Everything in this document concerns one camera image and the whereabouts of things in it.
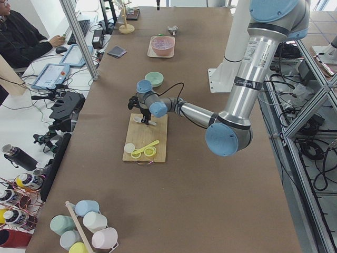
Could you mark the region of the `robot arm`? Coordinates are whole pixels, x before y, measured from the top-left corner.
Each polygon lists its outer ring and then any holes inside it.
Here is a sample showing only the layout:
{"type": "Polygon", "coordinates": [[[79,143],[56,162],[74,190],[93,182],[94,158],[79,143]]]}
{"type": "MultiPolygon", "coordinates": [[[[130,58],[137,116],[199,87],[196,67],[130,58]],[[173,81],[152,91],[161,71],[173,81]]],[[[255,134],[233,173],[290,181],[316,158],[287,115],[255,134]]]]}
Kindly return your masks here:
{"type": "Polygon", "coordinates": [[[162,98],[147,80],[136,86],[136,107],[157,118],[175,112],[206,129],[208,148],[225,157],[252,141],[250,114],[280,43],[306,37],[310,1],[250,1],[249,40],[225,109],[214,113],[180,97],[162,98]]]}

